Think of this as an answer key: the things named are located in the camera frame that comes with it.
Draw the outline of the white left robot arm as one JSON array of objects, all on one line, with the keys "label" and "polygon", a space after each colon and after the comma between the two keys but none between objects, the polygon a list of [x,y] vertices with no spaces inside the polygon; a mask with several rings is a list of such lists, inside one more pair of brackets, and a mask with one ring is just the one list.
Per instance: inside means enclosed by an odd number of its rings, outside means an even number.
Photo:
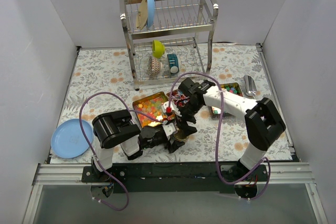
[{"label": "white left robot arm", "polygon": [[104,113],[93,119],[93,133],[98,138],[95,155],[91,161],[93,177],[106,182],[112,175],[114,148],[122,148],[128,160],[134,160],[143,154],[143,150],[163,145],[169,153],[174,153],[186,140],[177,138],[178,131],[174,123],[144,126],[139,128],[132,121],[128,110]]}]

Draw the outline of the tin with gummy candies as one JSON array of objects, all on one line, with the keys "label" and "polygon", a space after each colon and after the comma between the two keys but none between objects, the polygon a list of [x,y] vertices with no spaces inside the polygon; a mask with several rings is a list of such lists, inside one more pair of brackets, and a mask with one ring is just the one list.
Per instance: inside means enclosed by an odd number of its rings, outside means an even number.
[{"label": "tin with gummy candies", "polygon": [[[143,112],[144,114],[155,118],[157,120],[171,120],[174,116],[167,116],[163,110],[162,105],[168,101],[167,96],[163,92],[158,92],[139,100],[133,101],[132,106],[134,110]],[[160,125],[160,122],[153,121],[143,114],[137,114],[141,127]]]}]

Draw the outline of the gold tin with lollipops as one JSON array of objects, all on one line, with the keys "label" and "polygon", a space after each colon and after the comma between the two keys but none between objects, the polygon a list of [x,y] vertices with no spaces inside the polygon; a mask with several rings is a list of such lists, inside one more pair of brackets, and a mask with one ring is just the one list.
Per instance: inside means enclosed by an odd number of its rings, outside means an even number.
[{"label": "gold tin with lollipops", "polygon": [[189,97],[187,95],[184,95],[180,90],[176,89],[173,90],[171,95],[171,103],[174,103],[176,106],[185,106],[188,101]]}]

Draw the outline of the silver metal scoop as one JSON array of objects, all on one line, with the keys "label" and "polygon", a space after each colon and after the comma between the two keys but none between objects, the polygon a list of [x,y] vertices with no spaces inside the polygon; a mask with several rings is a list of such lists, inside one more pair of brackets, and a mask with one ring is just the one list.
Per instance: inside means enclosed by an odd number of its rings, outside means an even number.
[{"label": "silver metal scoop", "polygon": [[249,97],[255,98],[257,94],[257,88],[254,79],[246,74],[244,75],[243,80],[245,84],[245,94]]}]

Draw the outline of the gold round jar lid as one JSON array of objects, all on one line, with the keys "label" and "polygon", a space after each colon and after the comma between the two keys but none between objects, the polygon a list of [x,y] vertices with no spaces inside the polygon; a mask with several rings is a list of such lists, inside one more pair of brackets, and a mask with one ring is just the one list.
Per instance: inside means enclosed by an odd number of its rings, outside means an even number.
[{"label": "gold round jar lid", "polygon": [[184,133],[181,133],[181,132],[175,133],[174,137],[176,138],[177,141],[180,141],[180,142],[185,142],[188,140],[188,136],[186,136]]}]

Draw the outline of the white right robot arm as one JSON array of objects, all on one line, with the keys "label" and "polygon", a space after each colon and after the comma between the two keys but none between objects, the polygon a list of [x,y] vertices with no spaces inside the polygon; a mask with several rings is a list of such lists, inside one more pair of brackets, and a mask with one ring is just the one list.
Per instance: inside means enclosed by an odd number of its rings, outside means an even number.
[{"label": "white right robot arm", "polygon": [[183,105],[175,105],[172,101],[165,104],[166,113],[174,112],[177,116],[178,128],[187,136],[196,133],[197,129],[189,123],[195,123],[195,114],[204,106],[221,109],[245,122],[249,144],[233,166],[242,180],[251,180],[256,174],[268,149],[286,130],[286,125],[274,103],[268,99],[253,100],[244,98],[227,90],[218,84],[204,80],[202,83],[186,78],[179,85],[188,101]]}]

